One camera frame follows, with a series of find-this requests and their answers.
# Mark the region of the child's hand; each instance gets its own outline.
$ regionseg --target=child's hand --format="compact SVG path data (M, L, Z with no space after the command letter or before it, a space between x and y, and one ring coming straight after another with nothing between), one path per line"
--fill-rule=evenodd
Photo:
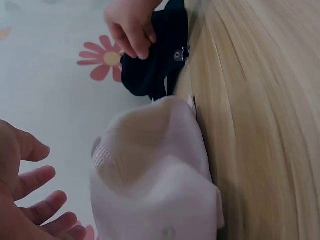
M132 58L145 60L157 41L151 16L162 0L113 0L104 19L115 42Z

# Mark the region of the finger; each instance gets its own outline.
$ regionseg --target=finger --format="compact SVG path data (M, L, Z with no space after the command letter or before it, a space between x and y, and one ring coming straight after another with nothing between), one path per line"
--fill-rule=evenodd
M84 240L86 235L87 231L83 226L75 226L57 240Z
M153 44L157 42L157 35L151 21L147 26L144 27L144 34L150 39Z
M41 226L41 229L53 237L58 237L72 229L77 221L77 216L73 212L67 212L57 220Z
M25 198L55 176L56 170L52 166L40 167L34 171L19 175L17 185L13 192L14 201Z
M39 162L48 157L50 148L42 144L28 132L21 131L8 123L20 146L21 159L31 162Z
M66 201L67 195L63 191L56 191L34 206L20 209L31 222L39 226L52 218Z
M129 42L141 60L149 56L151 41L146 37L144 29L139 24L128 24L123 28Z
M126 33L122 29L122 27L118 24L107 23L108 28L111 32L112 38L119 45L123 51L128 54L131 58L135 59L137 57L137 53L132 48Z

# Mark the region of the clothing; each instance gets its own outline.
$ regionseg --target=clothing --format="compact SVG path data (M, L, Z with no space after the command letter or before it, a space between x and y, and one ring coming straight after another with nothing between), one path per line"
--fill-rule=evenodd
M95 141L91 201L100 240L217 237L222 199L192 108L162 98L115 118Z

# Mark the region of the play mat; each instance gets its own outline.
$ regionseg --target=play mat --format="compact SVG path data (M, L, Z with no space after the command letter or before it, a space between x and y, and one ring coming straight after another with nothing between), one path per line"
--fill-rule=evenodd
M110 120L149 103L121 83L121 49L103 21L105 0L0 0L1 119L51 147L41 163L56 178L17 204L31 206L53 191L68 202L55 216L77 214L86 240L98 236L90 202L91 149Z

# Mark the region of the black fabric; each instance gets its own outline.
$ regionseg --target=black fabric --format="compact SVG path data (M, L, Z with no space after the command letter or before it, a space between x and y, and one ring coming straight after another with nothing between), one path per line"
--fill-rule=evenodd
M188 15L183 0L170 0L162 11L154 12L152 25L157 36L147 60L121 58L123 85L135 96L158 100L173 95L185 61L176 61L177 50L188 46ZM167 94L165 78L167 77Z

